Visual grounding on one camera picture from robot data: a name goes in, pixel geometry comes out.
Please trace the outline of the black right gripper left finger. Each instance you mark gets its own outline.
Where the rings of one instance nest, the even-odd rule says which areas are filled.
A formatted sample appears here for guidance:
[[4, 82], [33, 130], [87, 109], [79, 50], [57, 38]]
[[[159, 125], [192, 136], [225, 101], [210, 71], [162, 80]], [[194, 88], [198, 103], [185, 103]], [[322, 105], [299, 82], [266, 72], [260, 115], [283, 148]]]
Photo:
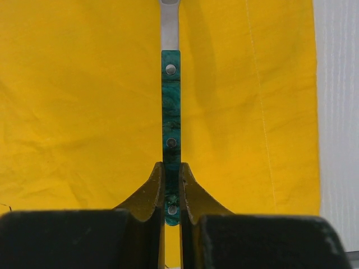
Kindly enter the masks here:
[[2, 268], [163, 268], [164, 165], [105, 210], [11, 211], [1, 216]]

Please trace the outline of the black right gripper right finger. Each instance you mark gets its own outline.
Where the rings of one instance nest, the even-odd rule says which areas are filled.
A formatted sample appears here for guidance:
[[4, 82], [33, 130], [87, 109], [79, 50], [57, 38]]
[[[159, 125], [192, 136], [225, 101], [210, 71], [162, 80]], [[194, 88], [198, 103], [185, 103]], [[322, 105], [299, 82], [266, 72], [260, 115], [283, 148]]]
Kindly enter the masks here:
[[316, 216], [234, 214], [179, 169], [182, 268], [350, 268], [332, 226]]

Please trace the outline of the yellow cartoon print cloth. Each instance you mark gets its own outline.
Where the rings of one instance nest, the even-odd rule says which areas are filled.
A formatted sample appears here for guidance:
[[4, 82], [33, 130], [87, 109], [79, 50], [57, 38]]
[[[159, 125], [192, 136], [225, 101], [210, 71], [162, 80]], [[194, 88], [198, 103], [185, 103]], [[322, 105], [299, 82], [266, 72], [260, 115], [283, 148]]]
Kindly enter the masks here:
[[[320, 211], [311, 1], [181, 1], [182, 161], [237, 214]], [[1, 213], [105, 209], [162, 159], [158, 1], [1, 2]]]

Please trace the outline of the spoon with teal handle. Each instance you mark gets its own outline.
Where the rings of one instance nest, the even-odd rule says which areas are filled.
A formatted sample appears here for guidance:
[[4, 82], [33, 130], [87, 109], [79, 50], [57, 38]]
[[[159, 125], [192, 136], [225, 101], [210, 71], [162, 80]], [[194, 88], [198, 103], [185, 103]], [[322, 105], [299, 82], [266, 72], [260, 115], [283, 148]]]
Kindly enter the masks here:
[[180, 1], [160, 1], [162, 92], [162, 155], [165, 168], [165, 222], [180, 222], [179, 169], [181, 164], [181, 52]]

